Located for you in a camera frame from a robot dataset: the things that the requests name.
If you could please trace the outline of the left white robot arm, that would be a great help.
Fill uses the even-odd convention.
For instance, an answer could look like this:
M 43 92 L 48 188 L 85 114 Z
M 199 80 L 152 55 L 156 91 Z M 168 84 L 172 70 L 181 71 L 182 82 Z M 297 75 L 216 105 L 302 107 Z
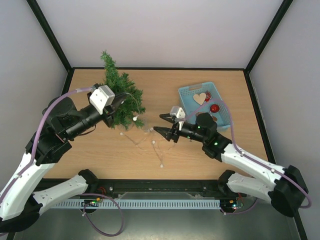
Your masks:
M 94 94 L 87 96 L 89 105 L 81 110 L 76 109 L 69 93 L 54 98 L 43 110 L 19 166 L 0 193 L 1 234 L 24 231 L 57 203 L 95 192 L 99 180 L 89 169 L 45 190 L 35 190 L 44 175 L 72 148 L 71 141 L 99 122 L 112 126 L 127 95 L 118 93 L 108 100 L 98 99 L 100 108 L 92 99 Z

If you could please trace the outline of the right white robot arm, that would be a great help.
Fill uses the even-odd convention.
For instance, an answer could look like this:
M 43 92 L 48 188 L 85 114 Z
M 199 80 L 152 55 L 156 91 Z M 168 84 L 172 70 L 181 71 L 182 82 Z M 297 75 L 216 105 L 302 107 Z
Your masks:
M 308 188 L 298 168 L 283 167 L 266 162 L 242 149 L 217 131 L 217 123 L 208 113 L 201 113 L 194 124 L 178 122 L 174 114 L 160 117 L 172 127 L 155 126 L 153 129 L 167 141 L 175 143 L 180 137 L 202 143 L 203 152 L 211 159 L 232 165 L 249 176 L 234 171 L 225 171 L 218 183 L 218 191 L 229 196 L 231 193 L 251 195 L 270 203 L 286 217 L 294 217 L 308 194 Z

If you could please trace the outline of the fairy light string white beads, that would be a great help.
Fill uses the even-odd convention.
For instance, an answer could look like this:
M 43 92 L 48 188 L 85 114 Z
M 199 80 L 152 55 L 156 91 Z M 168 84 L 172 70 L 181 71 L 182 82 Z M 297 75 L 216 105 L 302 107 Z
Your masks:
M 136 103 L 136 105 L 137 105 L 137 110 L 138 110 L 138 112 L 135 113 L 134 116 L 132 117 L 132 121 L 135 123 L 137 120 L 140 120 L 140 115 L 142 114 L 141 111 L 140 111 L 140 108 L 139 108 L 139 103 L 138 103 L 137 99 L 134 98 L 134 96 L 133 96 L 131 93 L 126 92 L 125 94 L 128 95 L 128 96 L 130 96 L 130 97 L 135 101 L 135 103 Z M 133 143 L 138 149 L 146 152 L 145 149 L 143 149 L 143 148 L 140 147 L 140 144 L 142 144 L 142 143 L 145 142 L 149 137 L 151 137 L 151 134 L 153 133 L 153 131 L 154 131 L 154 129 L 153 129 L 152 127 L 151 127 L 151 128 L 148 128 L 147 130 L 144 130 L 143 132 L 146 134 L 146 136 L 145 136 L 142 140 L 140 140 L 140 141 L 135 141 L 135 140 L 133 140 L 132 138 L 130 138 L 130 137 L 129 137 L 126 133 L 124 133 L 123 131 L 121 131 L 121 132 L 119 133 L 119 135 L 122 136 L 122 137 L 126 137 L 126 138 L 127 138 L 131 143 Z M 153 148 L 156 156 L 158 157 L 158 159 L 159 159 L 159 161 L 160 161 L 159 167 L 160 167 L 161 169 L 163 169 L 163 168 L 164 168 L 163 155 L 162 155 L 161 150 L 159 150 L 160 154 L 158 154 L 158 152 L 157 152 L 157 150 L 156 150 L 156 148 L 155 148 L 156 143 L 157 143 L 157 142 L 156 142 L 156 140 L 154 140 L 154 139 L 150 141 L 150 144 L 151 144 L 151 146 L 152 146 L 152 148 Z

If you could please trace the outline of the light blue plastic basket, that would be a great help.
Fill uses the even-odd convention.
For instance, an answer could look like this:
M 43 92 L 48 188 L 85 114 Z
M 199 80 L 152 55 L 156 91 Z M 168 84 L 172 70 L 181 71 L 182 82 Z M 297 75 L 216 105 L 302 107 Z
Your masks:
M 209 101 L 205 101 L 202 105 L 197 104 L 193 95 L 206 93 L 209 95 Z M 180 87 L 178 89 L 180 105 L 186 114 L 186 121 L 190 124 L 195 124 L 196 113 L 209 113 L 216 118 L 217 130 L 225 131 L 230 128 L 230 115 L 225 105 L 222 103 L 222 98 L 213 82 L 204 82 L 190 86 Z M 210 106 L 217 104 L 220 107 L 219 112 L 212 113 Z

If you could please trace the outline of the small green christmas tree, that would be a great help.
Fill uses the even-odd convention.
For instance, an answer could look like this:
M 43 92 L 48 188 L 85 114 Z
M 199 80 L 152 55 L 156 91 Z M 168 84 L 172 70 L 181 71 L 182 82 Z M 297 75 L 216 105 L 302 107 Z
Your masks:
M 103 61 L 105 70 L 103 84 L 115 93 L 115 100 L 122 98 L 119 106 L 115 107 L 111 127 L 122 126 L 125 130 L 128 130 L 130 126 L 134 125 L 137 128 L 143 128 L 145 123 L 140 119 L 140 116 L 146 111 L 143 106 L 143 91 L 136 87 L 128 73 L 119 72 L 116 61 L 107 51 L 104 50 L 101 53 L 100 59 Z

